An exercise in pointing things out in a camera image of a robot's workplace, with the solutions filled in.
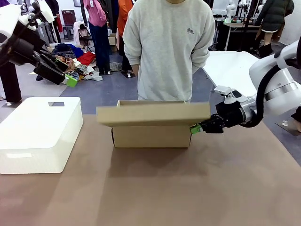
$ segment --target white storage bin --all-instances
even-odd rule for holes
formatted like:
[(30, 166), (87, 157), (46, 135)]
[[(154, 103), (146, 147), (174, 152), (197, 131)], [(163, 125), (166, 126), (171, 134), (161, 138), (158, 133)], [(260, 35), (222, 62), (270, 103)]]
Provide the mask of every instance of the white storage bin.
[(61, 173), (82, 124), (79, 97), (26, 99), (0, 124), (0, 174)]

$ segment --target gray sweatshirt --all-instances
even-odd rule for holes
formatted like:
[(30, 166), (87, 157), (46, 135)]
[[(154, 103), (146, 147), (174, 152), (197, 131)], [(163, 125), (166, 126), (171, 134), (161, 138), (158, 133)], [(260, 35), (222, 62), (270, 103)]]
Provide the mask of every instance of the gray sweatshirt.
[(190, 101), (192, 75), (209, 57), (214, 30), (211, 9), (203, 0), (138, 0), (123, 40), (130, 64), (140, 64), (139, 99)]

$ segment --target orange jacket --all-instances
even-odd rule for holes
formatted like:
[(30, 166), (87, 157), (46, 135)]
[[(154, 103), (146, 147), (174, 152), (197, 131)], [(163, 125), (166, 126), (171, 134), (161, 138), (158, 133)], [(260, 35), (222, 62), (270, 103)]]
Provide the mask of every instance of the orange jacket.
[(119, 31), (119, 35), (123, 35), (124, 28), (127, 22), (127, 14), (133, 7), (132, 0), (118, 0), (119, 4), (119, 15), (117, 20), (117, 27)]

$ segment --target pink shirt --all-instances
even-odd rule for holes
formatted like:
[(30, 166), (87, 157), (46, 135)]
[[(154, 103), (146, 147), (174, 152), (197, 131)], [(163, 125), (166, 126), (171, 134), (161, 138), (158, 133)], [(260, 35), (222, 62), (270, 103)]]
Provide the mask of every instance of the pink shirt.
[(94, 26), (103, 27), (107, 22), (107, 16), (98, 0), (83, 0), (83, 3), (90, 15), (89, 22)]

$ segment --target sweatshirt logo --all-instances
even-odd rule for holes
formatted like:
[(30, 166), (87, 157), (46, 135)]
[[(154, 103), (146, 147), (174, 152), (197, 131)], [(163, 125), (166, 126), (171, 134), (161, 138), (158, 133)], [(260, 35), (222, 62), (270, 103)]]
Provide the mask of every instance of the sweatshirt logo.
[(187, 33), (188, 33), (188, 34), (194, 34), (194, 33), (193, 33), (193, 30), (190, 29), (190, 28), (187, 29)]

